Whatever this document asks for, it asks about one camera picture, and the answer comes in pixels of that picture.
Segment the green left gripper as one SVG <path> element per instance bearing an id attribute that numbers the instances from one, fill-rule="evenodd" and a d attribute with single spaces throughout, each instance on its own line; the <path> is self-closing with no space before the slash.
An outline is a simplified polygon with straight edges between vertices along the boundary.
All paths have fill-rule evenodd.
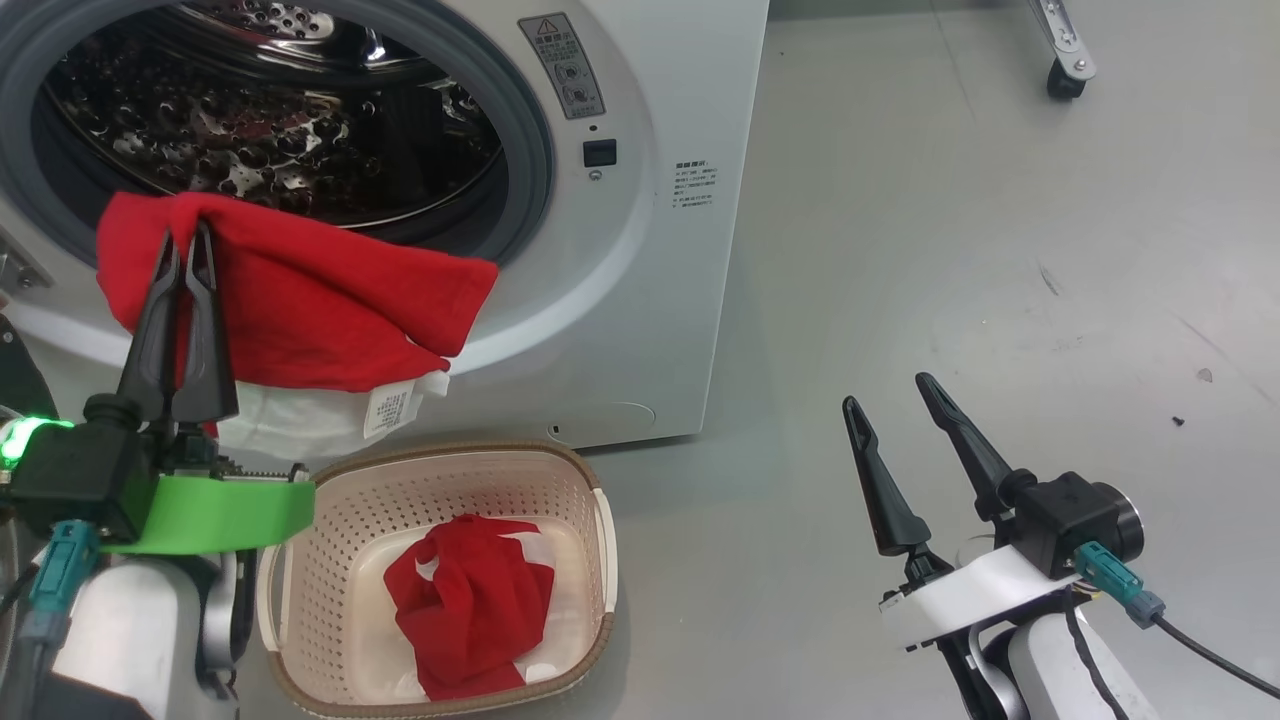
<path id="1" fill-rule="evenodd" d="M 314 521 L 316 487 L 306 468 L 288 477 L 236 477 L 216 439 L 198 423 L 239 414 L 229 334 L 219 295 L 218 243 L 198 220 L 186 261 L 191 297 L 186 369 L 172 398 L 178 424 L 100 423 L 104 553 L 198 556 L 287 542 Z M 141 421 L 156 421 L 173 389 L 178 293 L 183 265 L 163 237 L 116 393 Z"/>

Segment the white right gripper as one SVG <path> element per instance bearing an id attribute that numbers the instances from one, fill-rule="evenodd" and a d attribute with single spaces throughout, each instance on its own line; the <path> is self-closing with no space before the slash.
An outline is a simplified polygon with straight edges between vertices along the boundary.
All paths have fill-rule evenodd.
<path id="1" fill-rule="evenodd" d="M 1001 498 L 1000 487 L 1012 468 L 931 373 L 916 373 L 915 386 L 934 424 L 955 448 L 975 492 L 979 519 L 1010 518 L 1012 510 Z M 842 401 L 842 415 L 878 553 L 897 557 L 927 547 L 931 529 L 904 498 L 881 457 L 879 438 L 855 397 Z M 893 643 L 906 648 L 965 630 L 1079 579 L 1070 573 L 1053 580 L 1006 546 L 920 589 L 892 594 L 879 603 L 879 615 Z"/>

